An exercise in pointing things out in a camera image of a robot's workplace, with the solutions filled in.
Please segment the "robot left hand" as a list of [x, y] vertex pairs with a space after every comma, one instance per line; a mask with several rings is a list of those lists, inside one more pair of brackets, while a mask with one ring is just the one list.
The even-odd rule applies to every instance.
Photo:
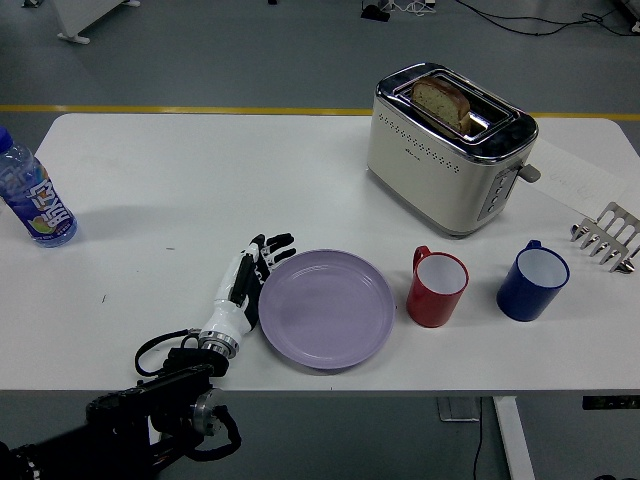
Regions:
[[266, 280], [296, 254], [291, 233], [255, 236], [230, 262], [214, 299], [214, 311], [198, 336], [202, 349], [233, 357], [242, 338], [259, 322], [259, 298]]

